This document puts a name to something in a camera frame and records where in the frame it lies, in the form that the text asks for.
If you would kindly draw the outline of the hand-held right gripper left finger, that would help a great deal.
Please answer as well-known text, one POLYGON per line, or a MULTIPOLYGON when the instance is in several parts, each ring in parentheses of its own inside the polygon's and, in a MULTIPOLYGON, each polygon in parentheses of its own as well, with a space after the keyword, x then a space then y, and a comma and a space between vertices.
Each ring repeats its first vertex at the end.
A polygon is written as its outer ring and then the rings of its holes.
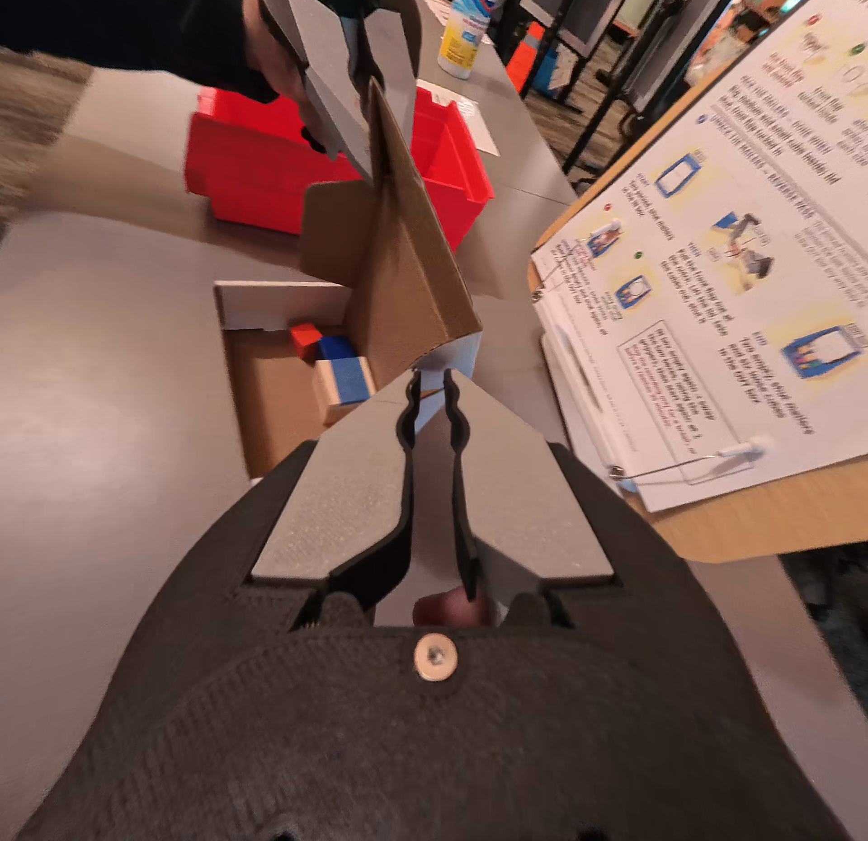
POLYGON ((417 372, 406 371, 251 483, 278 492, 251 587, 344 593, 376 609, 409 567, 416 419, 417 372))

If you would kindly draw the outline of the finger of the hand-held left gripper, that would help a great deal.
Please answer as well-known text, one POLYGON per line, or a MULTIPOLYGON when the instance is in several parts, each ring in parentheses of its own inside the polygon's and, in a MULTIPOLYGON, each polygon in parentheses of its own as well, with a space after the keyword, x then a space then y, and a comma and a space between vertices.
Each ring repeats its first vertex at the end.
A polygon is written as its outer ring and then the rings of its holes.
POLYGON ((410 148, 417 80, 402 20, 396 11, 378 8, 364 20, 364 33, 385 100, 410 148))
POLYGON ((338 15, 320 0, 287 0, 287 9, 287 39, 319 119, 318 140, 373 184, 369 88, 376 60, 368 19, 338 15))

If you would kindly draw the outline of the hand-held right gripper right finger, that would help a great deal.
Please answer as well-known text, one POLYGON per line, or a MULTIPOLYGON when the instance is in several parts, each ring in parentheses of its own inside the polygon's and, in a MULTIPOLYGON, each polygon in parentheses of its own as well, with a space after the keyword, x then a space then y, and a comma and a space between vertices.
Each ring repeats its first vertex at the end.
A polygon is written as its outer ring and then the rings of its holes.
POLYGON ((460 371, 443 376, 453 451, 451 505, 464 593, 510 606, 522 594, 614 577, 558 455, 530 424, 460 371))

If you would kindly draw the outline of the red plastic bin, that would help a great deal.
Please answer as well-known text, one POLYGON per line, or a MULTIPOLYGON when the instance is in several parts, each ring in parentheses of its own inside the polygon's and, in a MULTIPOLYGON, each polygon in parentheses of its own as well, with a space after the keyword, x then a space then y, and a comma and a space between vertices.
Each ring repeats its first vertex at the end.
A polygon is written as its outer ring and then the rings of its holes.
MULTIPOLYGON (((495 198, 458 108, 418 88, 410 152, 456 250, 495 198)), ((214 88, 198 93, 184 166, 187 191, 209 200, 216 219, 288 235, 301 233, 310 185, 360 180, 344 155, 331 161, 313 150, 292 101, 263 104, 214 88)))

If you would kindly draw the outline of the large wooden block blue face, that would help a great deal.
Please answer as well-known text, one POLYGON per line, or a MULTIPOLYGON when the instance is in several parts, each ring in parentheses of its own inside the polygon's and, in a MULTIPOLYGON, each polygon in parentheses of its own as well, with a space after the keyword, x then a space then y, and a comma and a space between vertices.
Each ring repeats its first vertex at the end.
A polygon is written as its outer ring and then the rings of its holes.
POLYGON ((320 421, 330 426, 376 393, 365 357, 320 359, 313 365, 312 391, 320 421))

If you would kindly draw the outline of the white cardboard box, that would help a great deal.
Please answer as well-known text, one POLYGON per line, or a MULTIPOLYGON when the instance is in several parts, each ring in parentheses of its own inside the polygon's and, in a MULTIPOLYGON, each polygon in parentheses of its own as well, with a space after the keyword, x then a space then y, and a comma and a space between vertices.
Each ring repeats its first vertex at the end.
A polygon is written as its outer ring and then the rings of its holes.
POLYGON ((301 282, 222 281, 213 294, 247 476, 258 481, 333 425, 322 372, 290 329, 348 337, 375 392, 420 374, 420 431, 443 408, 443 372, 472 376, 482 323, 385 96, 371 88, 373 184, 305 195, 301 282))

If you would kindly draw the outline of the person's left forearm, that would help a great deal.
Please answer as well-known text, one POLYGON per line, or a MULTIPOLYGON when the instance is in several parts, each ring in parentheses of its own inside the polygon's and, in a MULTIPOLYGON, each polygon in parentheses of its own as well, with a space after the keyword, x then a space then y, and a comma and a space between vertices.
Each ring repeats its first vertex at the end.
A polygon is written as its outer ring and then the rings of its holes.
POLYGON ((1 44, 270 103, 278 93, 247 61, 242 1, 1 0, 1 44))

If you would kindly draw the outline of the person's left hand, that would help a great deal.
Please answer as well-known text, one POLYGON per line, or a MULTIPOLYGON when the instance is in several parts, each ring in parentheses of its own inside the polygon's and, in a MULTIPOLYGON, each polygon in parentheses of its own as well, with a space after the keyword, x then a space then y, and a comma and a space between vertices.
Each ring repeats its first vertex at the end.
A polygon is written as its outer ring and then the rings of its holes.
POLYGON ((298 108, 309 106, 298 67, 270 33, 261 14, 259 0, 242 0, 242 16, 249 68, 259 72, 280 97, 294 101, 298 108))

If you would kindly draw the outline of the wipes canister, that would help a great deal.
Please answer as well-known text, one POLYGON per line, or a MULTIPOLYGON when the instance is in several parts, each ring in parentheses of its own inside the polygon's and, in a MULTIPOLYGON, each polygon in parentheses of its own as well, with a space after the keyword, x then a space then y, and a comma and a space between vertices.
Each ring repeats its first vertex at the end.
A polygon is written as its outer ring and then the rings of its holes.
POLYGON ((471 76, 491 16, 504 0, 452 0, 438 54, 442 70, 460 80, 471 76))

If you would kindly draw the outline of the white paper sheet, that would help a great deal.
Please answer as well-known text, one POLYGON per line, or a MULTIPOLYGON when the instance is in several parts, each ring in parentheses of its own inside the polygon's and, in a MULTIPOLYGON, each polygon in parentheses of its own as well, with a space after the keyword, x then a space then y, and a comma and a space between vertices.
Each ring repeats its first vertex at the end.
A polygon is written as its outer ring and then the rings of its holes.
POLYGON ((483 118, 480 106, 476 101, 451 89, 435 85, 422 79, 418 80, 417 87, 419 89, 427 90, 431 96, 432 102, 437 105, 445 107, 454 104, 458 108, 458 111, 471 134, 476 149, 489 155, 500 156, 500 151, 495 144, 494 138, 483 118))

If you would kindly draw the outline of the black metal stand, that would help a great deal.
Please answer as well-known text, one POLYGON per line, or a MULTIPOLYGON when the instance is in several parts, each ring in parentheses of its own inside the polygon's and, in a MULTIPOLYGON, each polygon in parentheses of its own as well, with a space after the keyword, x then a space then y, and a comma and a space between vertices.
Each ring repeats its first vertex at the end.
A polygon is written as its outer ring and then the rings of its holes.
MULTIPOLYGON (((550 47, 559 40, 561 28, 563 27, 564 21, 575 1, 576 0, 561 0, 555 17, 552 22, 545 27, 545 33, 542 35, 540 41, 537 58, 532 70, 530 71, 528 81, 522 90, 523 95, 519 95, 521 99, 527 97, 550 47)), ((604 78, 602 79, 602 82, 605 85, 604 96, 602 101, 596 106, 591 117, 588 119, 584 130, 581 132, 580 137, 568 153, 564 163, 561 165, 561 171, 565 176, 570 176, 570 173, 576 166, 592 176, 602 174, 602 167, 582 163, 580 158, 587 149, 596 131, 598 131, 603 119, 609 113, 611 106, 616 101, 623 98, 623 89, 627 80, 645 57, 645 54, 650 50, 657 35, 660 33, 667 21, 681 11, 685 3, 686 0, 656 0, 652 3, 651 9, 646 14, 643 26, 640 28, 639 33, 632 39, 632 44, 625 48, 613 67, 604 72, 604 78)))

